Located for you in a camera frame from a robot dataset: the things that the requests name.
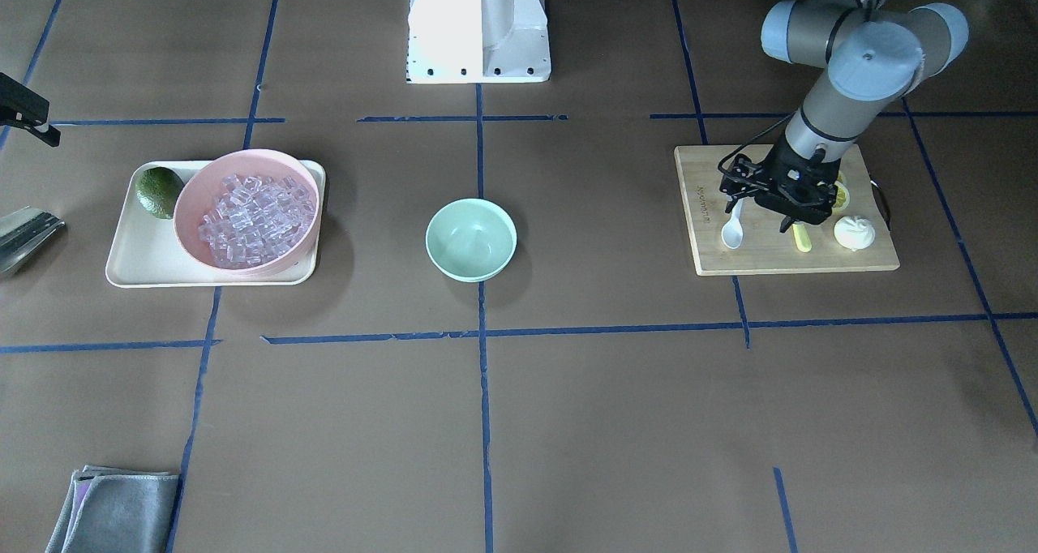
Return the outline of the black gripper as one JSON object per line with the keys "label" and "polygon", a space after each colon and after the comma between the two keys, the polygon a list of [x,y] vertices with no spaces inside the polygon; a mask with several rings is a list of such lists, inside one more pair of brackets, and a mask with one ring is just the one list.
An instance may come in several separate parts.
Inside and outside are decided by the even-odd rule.
{"label": "black gripper", "polygon": [[731,213],[742,199],[783,216],[783,225],[820,225],[834,214],[841,159],[828,161],[823,147],[807,158],[780,140],[763,159],[755,162],[737,149],[727,154],[717,169],[723,179],[719,190],[727,196],[723,212]]}

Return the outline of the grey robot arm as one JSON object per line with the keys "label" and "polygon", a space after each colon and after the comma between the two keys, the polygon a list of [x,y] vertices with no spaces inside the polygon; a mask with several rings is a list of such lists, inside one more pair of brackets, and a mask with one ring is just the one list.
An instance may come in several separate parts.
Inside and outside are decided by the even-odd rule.
{"label": "grey robot arm", "polygon": [[965,13],[946,3],[887,12],[886,0],[783,0],[760,32],[765,54],[821,74],[763,159],[718,163],[727,212],[743,199],[782,214],[782,230],[834,214],[844,154],[890,103],[941,73],[967,47]]}

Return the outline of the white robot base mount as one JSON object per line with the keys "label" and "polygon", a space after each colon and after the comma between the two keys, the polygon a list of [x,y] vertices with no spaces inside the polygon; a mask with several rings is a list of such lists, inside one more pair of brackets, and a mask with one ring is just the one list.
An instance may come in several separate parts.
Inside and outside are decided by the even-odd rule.
{"label": "white robot base mount", "polygon": [[409,84],[537,84],[552,73],[545,0],[409,0]]}

